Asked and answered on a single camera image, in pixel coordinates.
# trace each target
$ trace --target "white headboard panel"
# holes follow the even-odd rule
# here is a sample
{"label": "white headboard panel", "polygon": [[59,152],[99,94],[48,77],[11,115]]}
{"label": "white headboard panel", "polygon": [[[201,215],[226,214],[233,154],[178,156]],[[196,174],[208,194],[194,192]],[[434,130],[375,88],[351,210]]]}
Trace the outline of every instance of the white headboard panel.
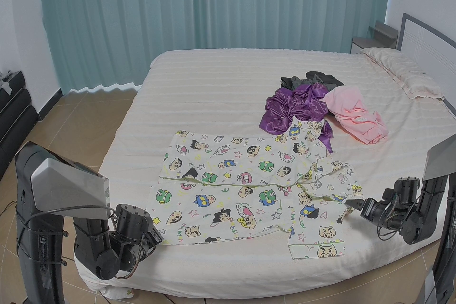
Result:
{"label": "white headboard panel", "polygon": [[404,13],[398,50],[436,80],[445,95],[445,104],[456,113],[456,42]]}

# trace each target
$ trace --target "mattress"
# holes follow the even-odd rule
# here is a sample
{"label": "mattress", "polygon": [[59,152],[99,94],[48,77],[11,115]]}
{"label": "mattress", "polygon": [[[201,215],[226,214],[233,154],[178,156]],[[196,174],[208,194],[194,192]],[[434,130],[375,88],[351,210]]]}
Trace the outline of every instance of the mattress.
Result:
{"label": "mattress", "polygon": [[[357,85],[370,112],[379,112],[389,128],[387,141],[365,145],[326,116],[334,130],[333,156],[351,164],[364,196],[380,199],[401,176],[423,175],[427,150],[456,133],[456,121],[440,101],[410,100],[398,84],[362,54],[300,50],[182,50],[158,56],[134,98],[100,173],[109,178],[111,205],[151,206],[149,190],[176,130],[206,134],[267,135],[258,128],[265,99],[281,76],[304,78],[307,71],[333,74]],[[445,217],[441,205],[434,235],[408,245],[396,235],[387,242],[359,216],[347,217],[346,254],[293,261],[288,234],[211,244],[159,245],[132,278],[103,281],[78,263],[91,289],[119,297],[115,287],[169,295],[254,298],[284,295],[326,286],[364,273],[438,239]]]}

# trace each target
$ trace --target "purple clothing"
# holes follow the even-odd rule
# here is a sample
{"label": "purple clothing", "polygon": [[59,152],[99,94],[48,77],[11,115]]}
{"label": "purple clothing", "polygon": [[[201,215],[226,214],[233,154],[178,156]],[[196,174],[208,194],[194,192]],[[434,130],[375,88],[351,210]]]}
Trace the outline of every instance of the purple clothing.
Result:
{"label": "purple clothing", "polygon": [[[302,121],[321,121],[328,113],[328,107],[321,99],[328,93],[328,89],[319,83],[300,85],[295,90],[281,87],[275,95],[266,99],[266,113],[263,115],[259,127],[269,134],[282,134],[290,127],[293,117]],[[333,130],[328,122],[325,123],[322,134],[318,137],[330,153],[330,138]]]}

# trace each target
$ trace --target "robotic arm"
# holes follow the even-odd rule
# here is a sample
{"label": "robotic arm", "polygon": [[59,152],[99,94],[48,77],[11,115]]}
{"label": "robotic arm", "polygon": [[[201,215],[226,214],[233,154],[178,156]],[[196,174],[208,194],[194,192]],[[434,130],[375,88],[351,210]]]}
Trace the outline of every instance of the robotic arm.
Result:
{"label": "robotic arm", "polygon": [[[439,251],[415,304],[445,304],[453,292],[456,276],[456,134],[432,147],[427,154],[421,195],[416,200],[419,179],[407,177],[385,189],[382,200],[349,199],[345,205],[377,226],[387,240],[399,233],[408,244],[429,238],[437,224],[437,211],[449,180],[445,223]],[[380,234],[381,228],[389,233]]]}
{"label": "robotic arm", "polygon": [[[74,255],[102,280],[129,278],[163,241],[148,212],[109,205],[109,182],[88,167],[28,142],[15,156],[17,254],[26,304],[63,304],[64,216],[76,230]],[[114,231],[109,231],[108,219]]]}

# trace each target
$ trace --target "pillow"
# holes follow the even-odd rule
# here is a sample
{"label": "pillow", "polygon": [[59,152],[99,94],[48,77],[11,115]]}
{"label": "pillow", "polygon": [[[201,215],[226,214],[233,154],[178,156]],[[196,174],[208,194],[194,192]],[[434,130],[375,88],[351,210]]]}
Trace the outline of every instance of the pillow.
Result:
{"label": "pillow", "polygon": [[364,48],[360,53],[389,73],[410,99],[443,97],[440,86],[404,53],[392,48]]}

